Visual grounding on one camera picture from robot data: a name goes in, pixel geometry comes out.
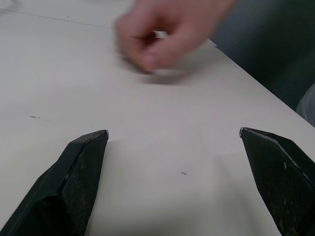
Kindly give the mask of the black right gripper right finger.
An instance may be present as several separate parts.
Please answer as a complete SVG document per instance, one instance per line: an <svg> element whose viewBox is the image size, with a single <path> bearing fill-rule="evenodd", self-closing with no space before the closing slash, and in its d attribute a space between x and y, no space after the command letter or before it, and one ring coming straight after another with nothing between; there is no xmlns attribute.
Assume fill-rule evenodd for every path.
<svg viewBox="0 0 315 236"><path fill-rule="evenodd" d="M292 140L242 127L256 187L283 236L315 234L315 163Z"/></svg>

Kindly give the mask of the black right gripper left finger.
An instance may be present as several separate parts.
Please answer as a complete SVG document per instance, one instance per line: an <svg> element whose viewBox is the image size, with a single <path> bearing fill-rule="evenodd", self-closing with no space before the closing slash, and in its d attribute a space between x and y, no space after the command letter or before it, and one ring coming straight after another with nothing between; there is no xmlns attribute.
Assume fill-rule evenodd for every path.
<svg viewBox="0 0 315 236"><path fill-rule="evenodd" d="M33 184L2 236L83 236L97 196L107 130L70 142Z"/></svg>

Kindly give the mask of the person's bare hand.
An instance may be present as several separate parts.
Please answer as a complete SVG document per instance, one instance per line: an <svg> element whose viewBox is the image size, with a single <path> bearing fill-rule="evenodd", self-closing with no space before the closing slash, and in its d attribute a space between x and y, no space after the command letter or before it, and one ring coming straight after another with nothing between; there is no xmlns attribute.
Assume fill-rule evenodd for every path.
<svg viewBox="0 0 315 236"><path fill-rule="evenodd" d="M114 22L124 61L140 73L174 65L217 30L236 0L136 0Z"/></svg>

